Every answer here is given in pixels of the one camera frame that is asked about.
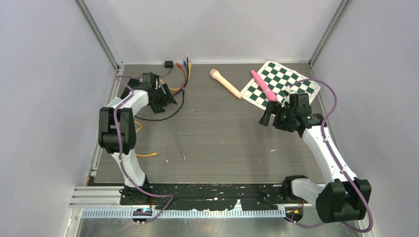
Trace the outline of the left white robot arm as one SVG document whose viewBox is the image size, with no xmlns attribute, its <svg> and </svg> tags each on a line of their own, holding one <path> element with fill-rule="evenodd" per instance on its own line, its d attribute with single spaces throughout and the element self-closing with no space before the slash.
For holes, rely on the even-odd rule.
<svg viewBox="0 0 419 237">
<path fill-rule="evenodd" d="M 126 87 L 124 96 L 115 97 L 99 111 L 98 144 L 117 162 L 126 191 L 132 191 L 139 204 L 147 204 L 156 195 L 149 189 L 135 153 L 134 116 L 147 106 L 156 114 L 163 113 L 166 106 L 177 102 L 167 84 L 161 84 L 154 73 L 143 73 L 122 85 Z"/>
</svg>

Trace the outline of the black power adapter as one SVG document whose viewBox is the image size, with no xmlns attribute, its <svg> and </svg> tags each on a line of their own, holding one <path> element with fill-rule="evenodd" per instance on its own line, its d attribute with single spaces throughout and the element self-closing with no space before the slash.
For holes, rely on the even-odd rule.
<svg viewBox="0 0 419 237">
<path fill-rule="evenodd" d="M 173 66 L 174 66 L 174 62 L 173 61 L 167 60 L 167 61 L 164 62 L 164 67 L 165 68 L 171 69 L 171 68 L 173 68 Z"/>
</svg>

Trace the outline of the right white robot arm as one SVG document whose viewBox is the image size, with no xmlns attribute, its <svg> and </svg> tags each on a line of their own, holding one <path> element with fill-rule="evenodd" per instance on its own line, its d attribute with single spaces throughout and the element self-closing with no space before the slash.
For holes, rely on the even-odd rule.
<svg viewBox="0 0 419 237">
<path fill-rule="evenodd" d="M 269 101 L 259 124 L 286 132 L 297 132 L 313 153 L 325 185 L 317 185 L 305 175 L 287 176 L 282 196 L 287 202 L 304 200 L 316 208 L 323 223 L 358 221 L 365 218 L 372 187 L 347 166 L 330 137 L 321 114 L 312 113 L 306 93 L 290 94 L 289 101 Z"/>
</svg>

